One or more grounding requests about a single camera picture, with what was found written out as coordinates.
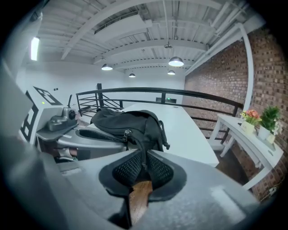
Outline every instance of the white ceiling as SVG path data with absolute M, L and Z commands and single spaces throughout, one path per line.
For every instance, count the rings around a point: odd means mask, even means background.
M 168 58 L 179 56 L 188 69 L 227 28 L 251 14 L 244 1 L 236 0 L 165 0 L 165 5 L 172 49 L 164 48 L 168 41 L 162 0 L 50 0 L 43 8 L 39 53 L 58 54 L 58 61 L 72 56 L 91 59 L 91 64 L 123 70 L 166 67 Z M 151 20 L 152 26 L 139 30 L 136 22 L 121 18 L 134 14 L 144 22 Z M 100 42 L 95 31 L 107 23 L 105 29 L 112 28 L 116 38 Z M 122 35 L 121 26 L 131 32 Z

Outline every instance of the white wall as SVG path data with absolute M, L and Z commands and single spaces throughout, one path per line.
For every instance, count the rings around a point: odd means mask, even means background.
M 135 78 L 128 77 L 132 71 L 126 71 L 124 78 L 125 87 L 159 87 L 159 88 L 174 88 L 184 89 L 185 71 L 180 68 L 173 68 L 175 75 L 168 75 L 166 68 L 141 68 L 133 70 Z M 125 93 L 125 99 L 156 101 L 156 97 L 161 97 L 161 93 Z M 167 94 L 177 100 L 177 103 L 182 103 L 182 95 Z M 123 106 L 129 106 L 133 102 L 124 102 Z
M 70 94 L 72 108 L 78 110 L 75 94 L 95 90 L 97 83 L 102 84 L 102 88 L 121 87 L 160 87 L 184 89 L 185 75 L 184 69 L 173 68 L 176 75 L 168 75 L 166 68 L 141 68 L 133 71 L 135 78 L 129 78 L 131 71 L 121 73 L 115 70 L 103 71 L 99 66 L 80 64 L 72 62 L 35 62 L 23 67 L 18 72 L 16 82 L 23 92 L 28 85 L 36 86 L 49 91 L 63 105 L 68 103 Z M 161 97 L 160 93 L 106 93 L 111 99 L 133 99 L 155 101 L 156 97 Z M 177 103 L 182 103 L 181 95 L 167 94 L 166 97 L 177 99 Z M 134 102 L 124 102 L 127 107 Z
M 77 104 L 76 93 L 95 90 L 97 83 L 102 83 L 103 88 L 123 87 L 123 77 L 124 74 L 121 72 L 103 71 L 93 65 L 72 62 L 38 62 L 26 67 L 25 85 L 20 78 L 17 82 L 21 84 L 20 88 L 23 91 L 28 84 L 45 89 L 63 105 L 68 104 L 69 96 L 73 94 L 71 107 L 78 110 L 77 105 L 72 106 Z

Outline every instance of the black railing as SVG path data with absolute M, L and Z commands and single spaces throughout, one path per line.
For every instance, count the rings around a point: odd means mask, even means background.
M 103 95 L 103 93 L 119 93 L 119 92 L 145 92 L 145 93 L 161 93 L 161 102 L 153 102 L 153 101 L 144 101 L 144 100 L 129 100 L 129 99 L 110 99 L 107 96 Z M 166 94 L 178 94 L 178 95 L 183 95 L 183 96 L 189 96 L 189 97 L 198 97 L 198 98 L 203 98 L 207 100 L 212 100 L 216 102 L 221 102 L 225 103 L 231 106 L 234 106 L 233 112 L 227 112 L 227 111 L 221 111 L 221 110 L 215 110 L 211 108 L 206 108 L 206 107 L 198 107 L 198 106 L 191 106 L 191 105 L 182 105 L 182 104 L 175 104 L 175 103 L 168 103 L 165 102 L 166 99 Z M 87 95 L 87 94 L 94 94 L 95 96 L 92 97 L 85 97 L 85 98 L 79 98 L 81 95 Z M 97 90 L 92 90 L 92 91 L 87 91 L 87 92 L 82 92 L 82 93 L 77 93 L 77 102 L 78 102 L 78 107 L 79 107 L 79 112 L 80 115 L 85 115 L 88 117 L 92 117 L 90 115 L 86 115 L 85 113 L 87 112 L 93 112 L 96 113 L 97 108 L 109 108 L 109 109 L 114 109 L 114 110 L 121 110 L 124 109 L 123 107 L 123 102 L 141 102 L 141 103 L 152 103 L 152 104 L 164 104 L 164 105 L 171 105 L 171 106 L 180 106 L 180 107 L 185 107 L 185 108 L 192 108 L 192 109 L 198 109 L 198 110 L 204 110 L 204 111 L 211 111 L 211 112 L 216 112 L 216 113 L 222 113 L 230 116 L 236 116 L 238 108 L 243 109 L 243 104 L 211 95 L 208 93 L 200 93 L 200 92 L 195 92 L 195 91 L 188 91 L 188 90 L 181 90 L 181 89 L 171 89 L 171 88 L 148 88 L 148 87 L 133 87 L 133 88 L 107 88 L 107 89 L 102 89 L 101 84 L 97 85 Z M 88 105 L 87 103 L 89 102 L 99 102 L 94 105 Z M 90 106 L 90 107 L 95 107 L 95 109 L 92 110 L 86 110 L 84 108 L 80 108 L 80 106 Z M 195 117 L 191 116 L 192 119 L 195 120 L 202 120 L 202 121 L 209 121 L 209 122 L 217 122 L 215 119 L 206 119 L 206 118 L 201 118 L 201 117 Z M 201 128 L 199 127 L 200 130 L 203 131 L 213 131 L 211 128 Z M 220 130 L 219 132 L 225 133 L 223 138 L 216 138 L 216 140 L 221 140 L 221 143 L 225 141 L 225 139 L 228 136 L 229 129 L 227 130 Z
M 72 98 L 72 94 L 71 94 L 70 97 L 69 97 L 69 101 L 68 101 L 68 105 L 67 105 L 68 108 L 71 108 L 71 107 L 70 107 L 70 104 L 71 104 L 71 98 Z

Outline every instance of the backpack strap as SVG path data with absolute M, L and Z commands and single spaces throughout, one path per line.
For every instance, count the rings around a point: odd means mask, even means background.
M 167 137 L 166 137 L 166 133 L 165 133 L 164 123 L 161 120 L 158 119 L 156 114 L 154 114 L 153 112 L 148 111 L 148 110 L 127 111 L 126 113 L 129 113 L 129 112 L 142 112 L 142 113 L 149 114 L 151 117 L 153 117 L 156 120 L 157 124 L 159 125 L 160 131 L 161 131 L 161 137 L 162 137 L 163 145 L 166 147 L 167 150 L 170 149 L 170 145 L 167 143 Z

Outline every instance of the red brick wall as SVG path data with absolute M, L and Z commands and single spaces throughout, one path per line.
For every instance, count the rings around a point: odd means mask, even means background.
M 276 137 L 276 143 L 284 150 L 284 154 L 275 169 L 252 190 L 258 199 L 267 195 L 269 188 L 278 184 L 288 169 L 288 62 L 267 28 L 258 29 L 249 35 L 254 62 L 254 88 L 251 109 L 262 113 L 268 105 L 278 106 L 283 124 L 282 135 Z M 185 79 L 185 89 L 210 93 L 244 104 L 248 80 L 247 56 L 243 41 L 237 41 L 206 63 L 202 64 Z M 205 106 L 225 111 L 233 111 L 232 106 L 206 99 L 183 97 L 183 104 Z M 216 119 L 216 113 L 186 109 L 191 116 Z M 200 127 L 213 128 L 215 123 L 207 121 L 195 122 Z M 203 131 L 210 136 L 210 131 Z M 258 172 L 249 156 L 237 145 L 233 152 L 243 166 L 248 178 Z

